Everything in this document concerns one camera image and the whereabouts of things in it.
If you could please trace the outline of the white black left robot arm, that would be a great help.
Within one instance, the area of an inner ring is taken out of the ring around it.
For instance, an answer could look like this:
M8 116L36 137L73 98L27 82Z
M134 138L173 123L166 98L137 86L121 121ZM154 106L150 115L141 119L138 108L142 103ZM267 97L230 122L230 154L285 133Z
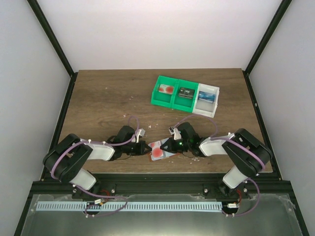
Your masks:
M92 142L69 134L45 155L43 165L53 179L96 194L99 192L100 182L83 168L85 163L88 160L115 161L123 154L129 156L148 154L152 148L141 139L144 134L144 129L134 130L128 125L124 125L117 135L103 142Z

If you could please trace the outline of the brown leather card holder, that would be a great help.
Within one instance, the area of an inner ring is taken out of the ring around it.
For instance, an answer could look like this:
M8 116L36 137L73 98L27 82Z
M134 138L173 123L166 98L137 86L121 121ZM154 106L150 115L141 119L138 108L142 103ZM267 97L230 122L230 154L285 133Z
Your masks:
M179 155L178 153L166 152L160 148L160 146L163 145L167 140L168 138L165 138L148 144L148 146L152 149L152 151L148 154L150 161L163 160L169 157Z

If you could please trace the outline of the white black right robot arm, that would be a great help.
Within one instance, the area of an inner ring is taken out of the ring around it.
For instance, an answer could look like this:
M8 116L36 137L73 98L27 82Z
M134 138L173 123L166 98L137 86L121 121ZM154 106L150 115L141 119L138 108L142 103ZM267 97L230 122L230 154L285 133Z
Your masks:
M227 155L234 166L218 184L219 191L229 196L244 181L259 175L272 159L271 150L244 128L221 137L200 137L193 126L184 122L169 128L171 137L160 149L169 153L191 152L195 157Z

